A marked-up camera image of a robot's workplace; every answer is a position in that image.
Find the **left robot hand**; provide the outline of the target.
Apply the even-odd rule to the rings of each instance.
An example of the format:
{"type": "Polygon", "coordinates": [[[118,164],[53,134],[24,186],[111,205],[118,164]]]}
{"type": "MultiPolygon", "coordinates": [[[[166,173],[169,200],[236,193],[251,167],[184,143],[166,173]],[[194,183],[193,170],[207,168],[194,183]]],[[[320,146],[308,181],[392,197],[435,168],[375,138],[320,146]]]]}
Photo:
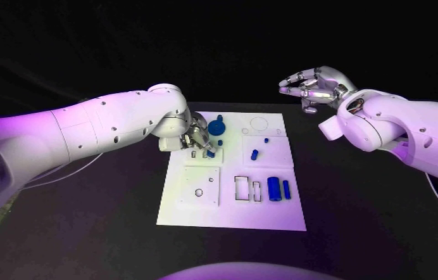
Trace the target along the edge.
{"type": "Polygon", "coordinates": [[[186,133],[180,136],[183,148],[197,148],[216,153],[216,148],[210,142],[207,133],[207,122],[203,116],[197,113],[192,114],[190,125],[186,133]]]}

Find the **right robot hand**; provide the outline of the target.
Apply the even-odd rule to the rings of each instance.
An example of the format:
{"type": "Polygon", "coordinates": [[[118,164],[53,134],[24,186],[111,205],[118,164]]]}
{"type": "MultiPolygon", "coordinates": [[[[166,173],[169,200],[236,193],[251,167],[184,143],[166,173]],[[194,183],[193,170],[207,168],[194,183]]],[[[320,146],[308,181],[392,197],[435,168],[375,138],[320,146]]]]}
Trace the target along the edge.
{"type": "Polygon", "coordinates": [[[301,99],[301,109],[307,114],[317,113],[317,105],[339,109],[343,101],[359,91],[337,69],[315,67],[290,75],[278,84],[278,92],[301,99]]]}

